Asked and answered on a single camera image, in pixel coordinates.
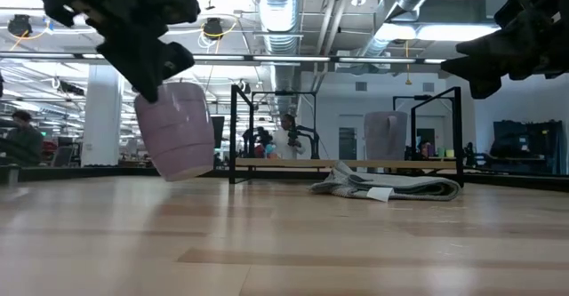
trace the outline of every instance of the pink mug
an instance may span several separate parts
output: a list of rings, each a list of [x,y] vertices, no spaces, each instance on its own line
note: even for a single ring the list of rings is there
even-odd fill
[[[163,84],[158,87],[156,103],[139,95],[134,108],[152,163],[166,181],[185,180],[213,169],[213,125],[200,86]]]

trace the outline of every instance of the folded cloth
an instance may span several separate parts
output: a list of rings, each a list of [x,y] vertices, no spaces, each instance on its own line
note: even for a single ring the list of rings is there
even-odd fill
[[[346,198],[369,198],[370,188],[393,188],[389,199],[451,201],[461,192],[454,180],[438,177],[410,177],[353,172],[343,162],[332,168],[321,183],[310,186],[313,194],[332,194]]]

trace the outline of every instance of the ceiling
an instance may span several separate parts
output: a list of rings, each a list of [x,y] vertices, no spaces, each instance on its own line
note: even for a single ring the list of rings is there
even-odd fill
[[[161,39],[165,42],[178,42],[193,53],[219,53],[219,54],[263,54],[265,45],[263,37],[267,34],[260,23],[258,5],[256,0],[198,0],[202,9],[199,20],[195,24],[171,26],[170,32]],[[361,48],[373,36],[374,14],[380,0],[365,0],[365,4],[354,6],[347,4],[341,17],[340,28],[332,44],[332,53],[337,51],[353,51]],[[457,4],[465,0],[453,0]],[[324,10],[327,0],[301,0],[301,29],[294,33],[301,37],[301,54],[315,55],[320,28],[324,21]],[[7,24],[14,14],[27,14],[31,16],[34,39],[19,40],[7,31]],[[411,24],[412,26],[424,26],[429,22],[429,12],[425,13],[425,20]],[[202,37],[201,26],[208,18],[220,18],[221,25],[228,33],[217,43],[207,43]],[[94,30],[84,24],[84,19],[76,18],[76,26],[73,29],[64,28],[60,24],[53,23],[51,28],[46,22],[43,3],[41,0],[0,0],[0,50],[20,52],[93,52],[97,44],[103,39]],[[456,42],[445,40],[420,40],[412,39],[407,44],[390,44],[387,52],[393,57],[422,57],[434,59],[449,59],[456,57],[454,51]],[[33,62],[24,60],[1,60],[0,70],[6,81],[4,88],[8,93],[5,97],[21,97],[34,101],[17,104],[12,101],[4,102],[3,112],[6,116],[14,107],[25,108],[35,112],[36,118],[42,126],[56,126],[61,131],[62,124],[68,128],[65,132],[80,135],[83,128],[82,116],[84,115],[85,97],[68,95],[58,92],[58,77],[61,81],[84,89],[88,92],[88,70],[85,63],[57,63],[57,62]],[[331,68],[323,81],[325,88],[323,93],[342,95],[346,92],[341,85],[342,81],[353,81],[355,78],[350,74],[334,73]],[[405,73],[430,72],[436,74],[436,66],[392,66],[390,74],[396,78],[388,92],[401,93],[397,88],[405,88]],[[367,75],[365,79],[374,80],[374,75]],[[196,65],[174,77],[172,81],[192,82],[207,86],[207,97],[210,101],[218,101],[218,105],[211,107],[214,113],[228,114],[227,102],[230,96],[230,86],[239,81],[250,84],[253,91],[271,91],[270,66],[207,66]],[[309,84],[303,84],[302,88],[308,90]],[[374,93],[382,93],[386,90],[373,89]],[[137,137],[139,135],[136,124],[132,124],[134,118],[132,101],[135,93],[131,92],[130,86],[125,88],[123,107],[123,135],[124,138]],[[269,117],[268,106],[262,108],[259,116]]]

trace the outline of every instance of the silver duct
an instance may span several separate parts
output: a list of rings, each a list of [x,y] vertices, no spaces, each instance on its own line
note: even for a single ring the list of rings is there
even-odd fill
[[[417,11],[425,1],[426,0],[381,0],[378,8],[378,14],[381,17],[381,25],[383,25],[385,20],[403,12]],[[376,35],[359,51],[359,57],[378,57],[385,51],[390,41],[377,38]]]
[[[299,29],[299,0],[259,0],[259,16],[263,30],[296,32]],[[298,53],[299,38],[295,36],[264,36],[265,47],[271,55]],[[271,83],[275,91],[299,91],[300,71],[294,66],[272,66]],[[279,113],[296,112],[298,97],[276,97]]]

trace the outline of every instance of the wooden floor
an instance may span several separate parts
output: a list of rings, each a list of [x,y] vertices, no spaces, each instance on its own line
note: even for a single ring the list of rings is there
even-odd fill
[[[0,195],[2,296],[569,295],[569,195],[451,203],[106,178]]]

